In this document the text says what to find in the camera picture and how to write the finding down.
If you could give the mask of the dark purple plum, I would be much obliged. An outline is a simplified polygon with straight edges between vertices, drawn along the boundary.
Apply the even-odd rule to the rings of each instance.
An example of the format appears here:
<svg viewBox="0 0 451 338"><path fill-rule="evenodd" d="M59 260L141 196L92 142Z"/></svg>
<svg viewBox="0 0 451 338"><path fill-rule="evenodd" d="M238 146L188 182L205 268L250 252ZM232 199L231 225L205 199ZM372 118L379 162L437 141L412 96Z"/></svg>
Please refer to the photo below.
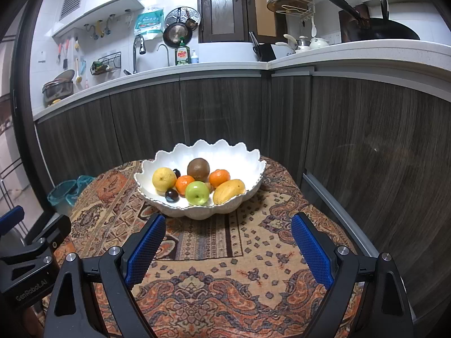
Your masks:
<svg viewBox="0 0 451 338"><path fill-rule="evenodd" d="M166 190L164 196L166 201L171 204L176 203L180 200L179 193L174 188L169 188L168 190Z"/></svg>

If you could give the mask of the teal plastic basket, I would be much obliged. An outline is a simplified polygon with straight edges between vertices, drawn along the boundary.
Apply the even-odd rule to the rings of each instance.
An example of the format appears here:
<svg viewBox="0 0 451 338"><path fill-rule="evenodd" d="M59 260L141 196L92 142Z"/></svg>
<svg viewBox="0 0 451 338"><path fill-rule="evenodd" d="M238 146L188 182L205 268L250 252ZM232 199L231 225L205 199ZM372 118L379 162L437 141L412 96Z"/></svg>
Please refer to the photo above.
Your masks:
<svg viewBox="0 0 451 338"><path fill-rule="evenodd" d="M62 201L74 207L78 197L95 178L90 175L81 175L77 179L61 182L47 196L52 206L57 206Z"/></svg>

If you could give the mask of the patterned woven tablecloth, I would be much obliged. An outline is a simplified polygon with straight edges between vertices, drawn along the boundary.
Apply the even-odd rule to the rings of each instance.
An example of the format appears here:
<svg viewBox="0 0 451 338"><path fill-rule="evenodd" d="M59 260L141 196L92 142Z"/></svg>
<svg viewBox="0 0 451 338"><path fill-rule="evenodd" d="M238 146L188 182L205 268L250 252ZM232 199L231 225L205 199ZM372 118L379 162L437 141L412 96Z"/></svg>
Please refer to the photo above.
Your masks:
<svg viewBox="0 0 451 338"><path fill-rule="evenodd" d="M354 253L345 231L313 206L289 172L266 161L257 193L230 214L205 220L166 218L166 235L132 293L158 337L295 337L326 289L318 284L291 233L304 212L333 242ZM99 175L72 210L71 234L55 252L102 255L121 246L158 210L137 191L135 160Z"/></svg>

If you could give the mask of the yellow lemon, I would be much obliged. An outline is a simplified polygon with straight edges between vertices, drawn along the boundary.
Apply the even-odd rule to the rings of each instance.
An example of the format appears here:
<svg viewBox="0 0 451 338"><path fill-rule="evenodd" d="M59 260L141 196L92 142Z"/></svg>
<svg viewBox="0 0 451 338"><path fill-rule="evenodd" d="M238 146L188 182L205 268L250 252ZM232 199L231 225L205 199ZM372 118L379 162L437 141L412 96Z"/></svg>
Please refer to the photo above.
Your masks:
<svg viewBox="0 0 451 338"><path fill-rule="evenodd" d="M152 175L152 184L156 190L166 191L174 187L177 177L174 171L167 167L160 167L156 169Z"/></svg>

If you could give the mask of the large orange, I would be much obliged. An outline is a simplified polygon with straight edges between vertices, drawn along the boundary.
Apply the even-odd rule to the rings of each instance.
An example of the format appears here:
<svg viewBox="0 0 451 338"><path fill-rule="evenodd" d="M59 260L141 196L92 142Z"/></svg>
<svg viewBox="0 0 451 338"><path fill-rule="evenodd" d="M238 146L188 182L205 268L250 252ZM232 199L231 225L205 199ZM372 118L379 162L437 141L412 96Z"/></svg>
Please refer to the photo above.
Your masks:
<svg viewBox="0 0 451 338"><path fill-rule="evenodd" d="M190 183L195 182L195 178L191 175L182 175L176 180L176 190L178 194L182 197L185 196L186 188Z"/></svg>

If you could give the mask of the dark pot with lid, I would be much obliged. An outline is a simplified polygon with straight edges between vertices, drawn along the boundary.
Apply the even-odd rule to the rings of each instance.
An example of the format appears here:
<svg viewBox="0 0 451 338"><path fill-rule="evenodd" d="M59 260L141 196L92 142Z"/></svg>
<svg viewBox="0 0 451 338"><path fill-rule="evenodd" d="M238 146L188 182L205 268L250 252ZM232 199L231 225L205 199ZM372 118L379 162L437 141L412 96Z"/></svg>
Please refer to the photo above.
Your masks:
<svg viewBox="0 0 451 338"><path fill-rule="evenodd" d="M56 78L43 85L42 94L44 96L44 105L46 107L50 106L56 100L65 99L73 94L74 75L74 70L65 70Z"/></svg>

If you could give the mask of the green apple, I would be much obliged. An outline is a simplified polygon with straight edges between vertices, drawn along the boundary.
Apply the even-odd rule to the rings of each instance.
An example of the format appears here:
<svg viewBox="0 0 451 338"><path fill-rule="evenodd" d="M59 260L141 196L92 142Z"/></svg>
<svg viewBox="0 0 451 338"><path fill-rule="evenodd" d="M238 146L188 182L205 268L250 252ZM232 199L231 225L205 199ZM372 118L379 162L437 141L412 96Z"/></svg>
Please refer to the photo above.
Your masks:
<svg viewBox="0 0 451 338"><path fill-rule="evenodd" d="M185 198L191 205L205 205L209 200L209 188L201 181L190 182L185 189Z"/></svg>

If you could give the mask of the brown passion fruit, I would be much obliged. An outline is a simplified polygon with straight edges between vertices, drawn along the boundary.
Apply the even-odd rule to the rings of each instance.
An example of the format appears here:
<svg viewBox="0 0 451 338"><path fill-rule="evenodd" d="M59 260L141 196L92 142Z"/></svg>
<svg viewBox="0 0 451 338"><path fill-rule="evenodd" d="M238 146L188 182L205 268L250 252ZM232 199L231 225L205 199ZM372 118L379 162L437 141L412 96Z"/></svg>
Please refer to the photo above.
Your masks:
<svg viewBox="0 0 451 338"><path fill-rule="evenodd" d="M196 181L206 182L209 174L209 163L203 158L193 159L187 166L187 175L191 175Z"/></svg>

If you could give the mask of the small brown kiwi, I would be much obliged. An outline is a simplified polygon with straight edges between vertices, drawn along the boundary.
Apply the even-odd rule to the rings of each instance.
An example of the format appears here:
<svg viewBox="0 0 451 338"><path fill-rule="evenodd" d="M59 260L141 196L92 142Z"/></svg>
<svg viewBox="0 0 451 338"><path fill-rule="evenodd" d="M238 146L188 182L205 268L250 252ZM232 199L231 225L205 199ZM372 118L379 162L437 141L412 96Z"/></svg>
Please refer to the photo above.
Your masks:
<svg viewBox="0 0 451 338"><path fill-rule="evenodd" d="M208 187L209 193L214 192L214 187L209 182L206 182L205 185Z"/></svg>

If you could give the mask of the small tangerine in bowl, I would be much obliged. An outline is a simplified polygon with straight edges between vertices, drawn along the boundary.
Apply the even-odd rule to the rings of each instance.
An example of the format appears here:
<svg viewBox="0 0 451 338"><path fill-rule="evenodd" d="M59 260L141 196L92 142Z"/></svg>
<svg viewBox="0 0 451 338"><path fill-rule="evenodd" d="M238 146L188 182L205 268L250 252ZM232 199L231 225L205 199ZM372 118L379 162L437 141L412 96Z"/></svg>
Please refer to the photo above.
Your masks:
<svg viewBox="0 0 451 338"><path fill-rule="evenodd" d="M209 184L214 187L217 188L219 187L222 183L227 182L228 180L230 180L230 174L227 170L225 169L217 169L213 172L211 172L209 174Z"/></svg>

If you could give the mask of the yellow mango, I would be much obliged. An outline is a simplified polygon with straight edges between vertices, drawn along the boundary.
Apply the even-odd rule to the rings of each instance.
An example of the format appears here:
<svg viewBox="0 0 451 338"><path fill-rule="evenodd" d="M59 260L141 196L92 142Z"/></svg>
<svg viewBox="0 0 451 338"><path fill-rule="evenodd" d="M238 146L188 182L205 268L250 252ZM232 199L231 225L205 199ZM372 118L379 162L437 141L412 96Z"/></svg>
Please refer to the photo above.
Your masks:
<svg viewBox="0 0 451 338"><path fill-rule="evenodd" d="M219 185L213 193L214 204L224 204L231 198L242 195L246 191L243 181L239 179L228 180Z"/></svg>

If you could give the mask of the white scalloped ceramic bowl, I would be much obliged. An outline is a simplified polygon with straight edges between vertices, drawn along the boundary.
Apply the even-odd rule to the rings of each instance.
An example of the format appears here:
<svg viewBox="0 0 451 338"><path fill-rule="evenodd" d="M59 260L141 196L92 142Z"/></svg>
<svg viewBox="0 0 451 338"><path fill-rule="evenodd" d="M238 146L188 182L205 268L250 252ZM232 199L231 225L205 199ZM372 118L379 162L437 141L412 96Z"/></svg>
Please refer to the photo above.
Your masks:
<svg viewBox="0 0 451 338"><path fill-rule="evenodd" d="M164 215L205 220L235 211L256 195L266 162L243 143L198 140L157 151L134 174L138 194Z"/></svg>

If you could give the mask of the green dish soap bottle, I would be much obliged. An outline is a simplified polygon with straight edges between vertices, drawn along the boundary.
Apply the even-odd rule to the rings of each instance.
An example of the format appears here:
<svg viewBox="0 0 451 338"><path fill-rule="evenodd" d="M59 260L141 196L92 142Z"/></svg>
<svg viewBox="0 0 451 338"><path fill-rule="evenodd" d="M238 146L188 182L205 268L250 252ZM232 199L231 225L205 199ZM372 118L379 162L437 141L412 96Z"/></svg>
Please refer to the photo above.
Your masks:
<svg viewBox="0 0 451 338"><path fill-rule="evenodd" d="M177 66L191 63L190 48L187 46L187 39L182 37L178 48L175 50L175 64Z"/></svg>

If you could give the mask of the hanging small frying pan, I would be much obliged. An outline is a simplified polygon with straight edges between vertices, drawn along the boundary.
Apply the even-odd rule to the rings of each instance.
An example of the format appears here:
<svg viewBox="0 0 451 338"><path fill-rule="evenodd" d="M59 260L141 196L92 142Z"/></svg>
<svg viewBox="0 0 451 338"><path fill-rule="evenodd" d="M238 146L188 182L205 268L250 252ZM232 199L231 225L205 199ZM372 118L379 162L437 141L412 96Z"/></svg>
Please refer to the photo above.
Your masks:
<svg viewBox="0 0 451 338"><path fill-rule="evenodd" d="M181 21L181 8L177 9L176 21L169 24L163 32L164 43L171 48L178 48L181 43L189 43L193 32Z"/></svg>

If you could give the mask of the white teapot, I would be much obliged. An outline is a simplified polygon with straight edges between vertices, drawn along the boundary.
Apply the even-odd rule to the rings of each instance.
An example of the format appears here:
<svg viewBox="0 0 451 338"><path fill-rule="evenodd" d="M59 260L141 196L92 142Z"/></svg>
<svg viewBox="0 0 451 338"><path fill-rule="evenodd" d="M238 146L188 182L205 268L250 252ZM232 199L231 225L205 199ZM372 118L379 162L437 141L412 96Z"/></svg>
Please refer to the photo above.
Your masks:
<svg viewBox="0 0 451 338"><path fill-rule="evenodd" d="M326 46L329 46L328 41L321 37L312 37L309 44L309 48L312 50L320 49Z"/></svg>

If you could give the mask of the black wok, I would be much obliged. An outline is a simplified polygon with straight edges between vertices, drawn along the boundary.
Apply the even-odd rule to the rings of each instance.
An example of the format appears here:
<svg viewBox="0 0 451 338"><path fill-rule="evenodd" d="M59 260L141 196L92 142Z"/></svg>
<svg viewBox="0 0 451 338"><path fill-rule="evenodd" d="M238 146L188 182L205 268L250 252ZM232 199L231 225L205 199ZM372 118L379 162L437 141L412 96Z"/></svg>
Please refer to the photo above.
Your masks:
<svg viewBox="0 0 451 338"><path fill-rule="evenodd" d="M342 41L370 41L382 39L420 40L411 28L389 17L388 0L380 0L382 17L363 17L346 0L329 0L351 16L340 28Z"/></svg>

